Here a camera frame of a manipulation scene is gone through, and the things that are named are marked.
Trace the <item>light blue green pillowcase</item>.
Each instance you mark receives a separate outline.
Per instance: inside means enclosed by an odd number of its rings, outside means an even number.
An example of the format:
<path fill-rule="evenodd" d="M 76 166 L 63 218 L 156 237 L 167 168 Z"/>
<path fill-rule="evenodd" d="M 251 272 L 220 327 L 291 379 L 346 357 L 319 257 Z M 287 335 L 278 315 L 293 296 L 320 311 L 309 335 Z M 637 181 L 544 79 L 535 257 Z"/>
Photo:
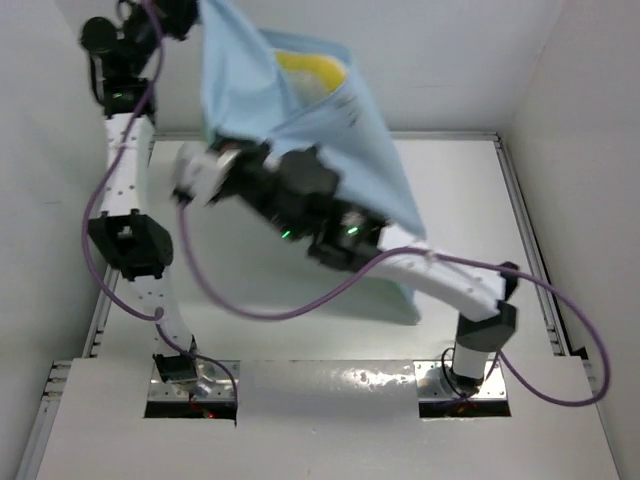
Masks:
<path fill-rule="evenodd" d="M 205 137 L 268 141 L 277 154 L 318 145 L 342 172 L 341 199 L 368 207 L 411 234 L 426 229 L 383 115 L 351 52 L 329 40 L 259 28 L 230 1 L 202 1 L 200 103 Z M 332 56 L 348 70 L 327 98 L 305 106 L 275 51 Z"/>

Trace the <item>white pillow yellow underside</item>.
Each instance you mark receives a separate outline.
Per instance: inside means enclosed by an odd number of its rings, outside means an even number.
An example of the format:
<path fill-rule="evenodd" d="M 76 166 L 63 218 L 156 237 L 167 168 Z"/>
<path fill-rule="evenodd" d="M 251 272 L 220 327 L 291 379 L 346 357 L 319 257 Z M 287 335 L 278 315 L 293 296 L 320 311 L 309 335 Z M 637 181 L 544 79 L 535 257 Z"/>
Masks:
<path fill-rule="evenodd" d="M 305 106 L 330 96 L 341 87 L 348 75 L 345 65 L 329 55 L 276 50 L 275 56 Z"/>

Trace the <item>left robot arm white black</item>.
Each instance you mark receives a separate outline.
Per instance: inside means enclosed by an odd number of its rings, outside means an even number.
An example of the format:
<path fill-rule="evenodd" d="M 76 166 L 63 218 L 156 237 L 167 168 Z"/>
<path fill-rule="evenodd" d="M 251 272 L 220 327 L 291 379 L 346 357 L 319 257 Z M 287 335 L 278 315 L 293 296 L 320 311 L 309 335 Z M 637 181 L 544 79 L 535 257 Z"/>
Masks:
<path fill-rule="evenodd" d="M 88 57 L 90 85 L 104 115 L 107 168 L 82 220 L 85 255 L 96 248 L 139 299 L 131 307 L 106 285 L 102 291 L 122 310 L 153 323 L 159 379 L 185 389 L 198 380 L 196 341 L 183 321 L 171 282 L 170 233 L 149 214 L 148 165 L 155 135 L 155 84 L 143 71 L 162 58 L 165 38 L 186 39 L 196 23 L 194 1 L 131 1 L 118 24 L 87 20 L 80 45 Z"/>

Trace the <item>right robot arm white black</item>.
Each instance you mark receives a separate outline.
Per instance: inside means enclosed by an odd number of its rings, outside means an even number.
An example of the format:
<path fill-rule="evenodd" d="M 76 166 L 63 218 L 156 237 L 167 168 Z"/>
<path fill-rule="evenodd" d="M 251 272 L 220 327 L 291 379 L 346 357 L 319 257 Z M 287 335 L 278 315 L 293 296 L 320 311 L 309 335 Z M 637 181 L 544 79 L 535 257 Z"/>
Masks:
<path fill-rule="evenodd" d="M 241 199 L 288 242 L 333 270 L 397 282 L 458 312 L 450 366 L 443 377 L 461 397 L 478 392 L 490 355 L 513 336 L 517 310 L 508 300 L 513 273 L 483 273 L 444 260 L 418 236 L 364 205 L 338 198 L 342 175 L 315 146 L 273 160 L 267 144 L 229 142 L 214 153 L 212 202 Z"/>

